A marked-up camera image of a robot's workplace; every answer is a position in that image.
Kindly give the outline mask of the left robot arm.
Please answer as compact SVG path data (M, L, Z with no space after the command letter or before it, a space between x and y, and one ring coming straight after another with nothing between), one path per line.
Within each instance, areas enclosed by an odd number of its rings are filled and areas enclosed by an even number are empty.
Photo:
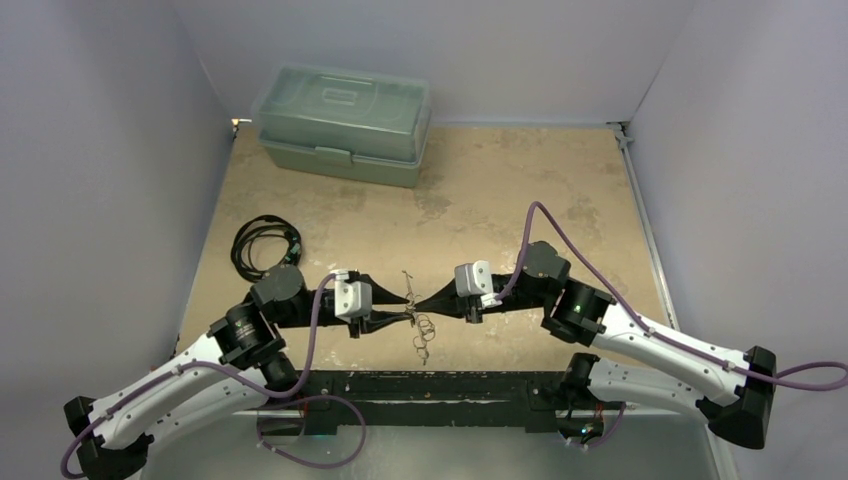
M150 449L176 433L268 403L284 409L312 373L317 330L344 325L357 337L403 314L406 300L357 270L333 270L314 290L300 269L279 265L208 331L164 365L99 399L64 406L75 438L60 460L66 479L128 479Z

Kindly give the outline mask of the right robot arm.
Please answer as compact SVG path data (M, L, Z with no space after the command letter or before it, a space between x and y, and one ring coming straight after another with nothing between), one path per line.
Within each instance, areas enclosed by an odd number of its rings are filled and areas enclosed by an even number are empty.
M577 353L558 382L530 387L533 402L567 411L647 404L690 415L736 446L764 448L775 394L773 352L719 347L644 319L612 294L571 277L570 262L547 242L522 252L516 278L492 273L485 261L463 264L441 290L412 300L413 312L479 323L489 312L541 309L541 326L554 338L640 364Z

